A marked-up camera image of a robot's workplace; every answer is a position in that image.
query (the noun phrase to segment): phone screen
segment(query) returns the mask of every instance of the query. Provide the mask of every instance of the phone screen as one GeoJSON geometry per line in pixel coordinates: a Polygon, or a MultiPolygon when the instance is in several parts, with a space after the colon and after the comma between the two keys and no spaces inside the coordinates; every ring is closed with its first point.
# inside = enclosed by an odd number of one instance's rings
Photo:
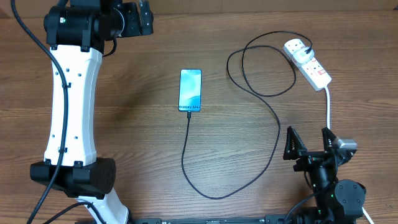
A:
{"type": "Polygon", "coordinates": [[[179,110],[199,112],[201,103],[201,70],[183,69],[180,77],[179,110]]]}

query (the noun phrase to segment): beige wall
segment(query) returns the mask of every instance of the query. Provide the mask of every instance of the beige wall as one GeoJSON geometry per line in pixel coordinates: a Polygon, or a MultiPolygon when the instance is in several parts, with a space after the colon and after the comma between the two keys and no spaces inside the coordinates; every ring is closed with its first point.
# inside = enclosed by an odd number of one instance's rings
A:
{"type": "MultiPolygon", "coordinates": [[[[44,17],[57,0],[16,0],[22,17],[44,17]]],[[[149,0],[156,14],[267,11],[392,10],[398,0],[149,0]]],[[[0,0],[0,17],[12,17],[9,0],[0,0]]]]}

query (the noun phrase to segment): smartphone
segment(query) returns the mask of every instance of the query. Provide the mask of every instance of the smartphone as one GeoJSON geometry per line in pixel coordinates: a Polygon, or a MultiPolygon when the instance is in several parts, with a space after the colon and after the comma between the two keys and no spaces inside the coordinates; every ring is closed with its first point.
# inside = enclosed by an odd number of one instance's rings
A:
{"type": "Polygon", "coordinates": [[[201,103],[201,70],[183,69],[180,76],[180,99],[178,109],[181,112],[199,112],[201,103]]]}

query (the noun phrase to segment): white charger plug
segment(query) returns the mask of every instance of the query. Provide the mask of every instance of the white charger plug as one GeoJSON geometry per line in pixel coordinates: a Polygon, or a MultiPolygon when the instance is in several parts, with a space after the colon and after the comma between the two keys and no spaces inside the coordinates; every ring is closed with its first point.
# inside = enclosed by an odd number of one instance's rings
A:
{"type": "Polygon", "coordinates": [[[311,52],[306,53],[308,49],[309,47],[306,47],[300,39],[290,40],[284,45],[286,54],[292,59],[311,86],[316,91],[319,91],[331,82],[331,77],[316,60],[312,49],[311,52]]]}

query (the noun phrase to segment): robotic arm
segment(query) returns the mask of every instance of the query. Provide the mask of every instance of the robotic arm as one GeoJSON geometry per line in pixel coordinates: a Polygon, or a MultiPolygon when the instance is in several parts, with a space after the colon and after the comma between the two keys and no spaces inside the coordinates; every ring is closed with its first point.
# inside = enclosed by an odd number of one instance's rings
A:
{"type": "MultiPolygon", "coordinates": [[[[133,2],[71,0],[51,8],[44,19],[50,51],[68,83],[69,108],[65,153],[52,186],[79,202],[92,203],[103,220],[88,208],[97,223],[132,223],[129,210],[113,189],[116,163],[97,158],[93,138],[95,86],[102,64],[104,42],[115,38],[150,35],[153,14],[140,1],[141,18],[133,2]]],[[[30,178],[48,185],[55,171],[63,128],[63,85],[53,64],[52,125],[44,160],[30,166],[30,178]]]]}

